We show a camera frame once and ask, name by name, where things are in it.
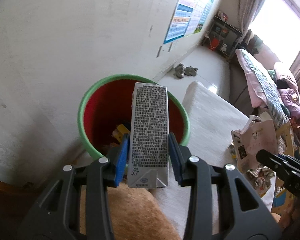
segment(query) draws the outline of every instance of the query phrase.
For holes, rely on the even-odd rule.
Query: white wall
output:
[[[219,9],[228,15],[228,23],[240,29],[239,24],[240,0],[221,0]]]
[[[176,2],[0,0],[1,181],[39,185],[77,150],[77,109],[93,83],[153,78],[200,42],[204,30],[156,58]]]

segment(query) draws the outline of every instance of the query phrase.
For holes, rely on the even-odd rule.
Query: white mattress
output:
[[[189,85],[183,100],[190,119],[190,141],[188,148],[208,164],[223,167],[233,163],[227,147],[232,142],[231,130],[241,129],[248,117],[223,100],[218,95],[196,81]],[[272,205],[273,192],[265,198]],[[172,167],[169,168],[169,186],[151,190],[158,200],[162,211],[175,226],[181,238],[186,225],[189,206],[190,187],[179,187],[174,179]],[[218,200],[216,189],[213,190],[213,234],[218,232]]]

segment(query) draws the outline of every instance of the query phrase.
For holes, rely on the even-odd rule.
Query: blue gripper pad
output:
[[[169,156],[173,168],[174,178],[178,182],[178,184],[182,181],[182,167],[178,155],[178,151],[180,151],[177,140],[173,133],[168,135],[169,142]]]
[[[119,147],[119,157],[117,159],[116,167],[115,167],[115,177],[114,177],[114,185],[115,187],[119,186],[119,183],[123,180],[124,169],[126,167],[127,162],[127,154],[129,150],[129,139],[127,137],[122,138],[121,145]]]

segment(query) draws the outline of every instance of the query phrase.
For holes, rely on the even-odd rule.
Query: metal screw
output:
[[[233,164],[230,164],[230,163],[229,163],[229,164],[226,165],[226,169],[227,169],[228,171],[233,171],[234,168],[235,168],[235,167],[234,167]]]
[[[64,171],[71,171],[72,170],[72,166],[70,164],[67,164],[66,166],[63,167]]]
[[[199,158],[197,156],[190,156],[189,161],[192,163],[197,163],[199,161]]]
[[[107,163],[108,162],[108,158],[107,157],[101,157],[101,158],[99,158],[99,162],[100,163]]]

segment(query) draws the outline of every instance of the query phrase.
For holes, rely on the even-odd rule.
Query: cardboard box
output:
[[[168,186],[168,92],[136,83],[133,93],[128,187]]]

